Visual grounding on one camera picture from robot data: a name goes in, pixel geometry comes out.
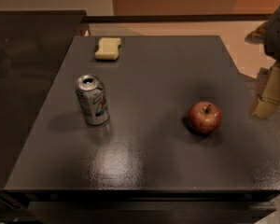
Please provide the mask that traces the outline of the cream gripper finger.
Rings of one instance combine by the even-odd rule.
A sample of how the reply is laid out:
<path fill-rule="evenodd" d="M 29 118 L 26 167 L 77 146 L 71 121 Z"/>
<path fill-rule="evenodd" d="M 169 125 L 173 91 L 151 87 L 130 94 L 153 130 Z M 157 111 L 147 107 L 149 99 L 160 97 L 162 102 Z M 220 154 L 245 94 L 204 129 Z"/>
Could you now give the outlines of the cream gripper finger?
<path fill-rule="evenodd" d="M 262 23 L 245 37 L 245 42 L 250 44 L 263 44 L 268 22 Z"/>
<path fill-rule="evenodd" d="M 259 70 L 251 114 L 261 119 L 269 119 L 279 106 L 280 61 L 276 61 L 269 69 L 260 68 Z"/>

